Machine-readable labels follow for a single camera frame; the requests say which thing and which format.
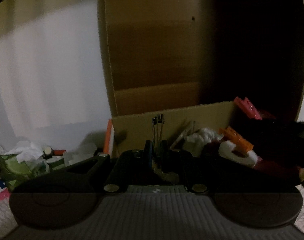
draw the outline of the gray ribbed plate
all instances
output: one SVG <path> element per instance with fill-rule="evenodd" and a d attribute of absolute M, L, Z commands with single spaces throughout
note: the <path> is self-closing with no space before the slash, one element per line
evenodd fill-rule
<path fill-rule="evenodd" d="M 105 197 L 77 225 L 59 230 L 19 226 L 5 239 L 304 239 L 292 225 L 274 229 L 240 226 L 222 216 L 210 197 L 184 192 L 182 187 L 169 188 L 130 187 L 127 193 Z"/>

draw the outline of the green plastic bag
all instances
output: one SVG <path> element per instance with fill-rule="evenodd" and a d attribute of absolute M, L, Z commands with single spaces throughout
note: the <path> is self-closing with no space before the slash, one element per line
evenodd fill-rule
<path fill-rule="evenodd" d="M 16 155 L 0 155 L 0 177 L 9 191 L 40 175 L 37 171 L 30 170 L 25 162 L 18 163 Z"/>

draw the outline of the white tissue paper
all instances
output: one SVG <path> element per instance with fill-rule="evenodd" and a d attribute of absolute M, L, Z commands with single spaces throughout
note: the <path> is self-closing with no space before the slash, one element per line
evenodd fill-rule
<path fill-rule="evenodd" d="M 209 128 L 202 128 L 198 132 L 185 136 L 183 149 L 189 151 L 194 157 L 199 157 L 205 145 L 213 141 L 219 142 L 223 135 Z"/>
<path fill-rule="evenodd" d="M 6 155 L 17 154 L 18 163 L 22 161 L 31 162 L 43 155 L 42 147 L 33 142 L 19 141 L 15 148 L 6 152 Z"/>

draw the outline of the pink object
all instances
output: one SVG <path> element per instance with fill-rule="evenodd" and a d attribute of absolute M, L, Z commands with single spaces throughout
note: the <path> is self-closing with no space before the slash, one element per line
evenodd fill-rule
<path fill-rule="evenodd" d="M 55 150 L 54 155 L 62 156 L 64 154 L 64 152 L 66 152 L 66 151 L 65 150 Z"/>
<path fill-rule="evenodd" d="M 262 117 L 259 114 L 258 110 L 254 107 L 248 98 L 242 100 L 241 98 L 236 97 L 234 99 L 234 102 L 248 116 L 248 118 L 262 120 Z"/>
<path fill-rule="evenodd" d="M 276 117 L 273 114 L 270 114 L 268 111 L 259 109 L 258 110 L 262 119 L 276 119 Z"/>
<path fill-rule="evenodd" d="M 299 169 L 297 167 L 285 168 L 274 161 L 266 161 L 260 158 L 253 168 L 257 171 L 263 172 L 270 176 L 278 177 L 280 179 L 290 180 L 298 183 L 300 182 Z"/>
<path fill-rule="evenodd" d="M 9 198 L 10 197 L 10 192 L 8 191 L 8 189 L 4 189 L 1 193 L 0 193 L 0 201 L 5 199 L 5 198 Z"/>

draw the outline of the cardboard box flap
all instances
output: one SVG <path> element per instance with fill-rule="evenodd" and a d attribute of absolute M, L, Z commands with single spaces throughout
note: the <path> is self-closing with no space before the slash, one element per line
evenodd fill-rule
<path fill-rule="evenodd" d="M 220 127 L 228 126 L 235 111 L 235 104 L 228 101 L 115 117 L 112 123 L 118 152 L 143 149 L 145 141 L 153 139 L 152 118 L 158 113 L 164 114 L 163 139 L 171 144 L 190 121 L 196 122 L 196 129 L 208 127 L 218 131 Z"/>
<path fill-rule="evenodd" d="M 236 28 L 237 0 L 228 1 L 227 6 L 225 0 L 105 0 L 118 116 L 221 102 L 237 95 L 222 97 L 216 85 L 225 82 L 226 73 L 217 67 L 216 57 L 229 57 L 235 47 L 230 34 Z M 224 33 L 223 50 L 217 50 L 218 33 Z"/>

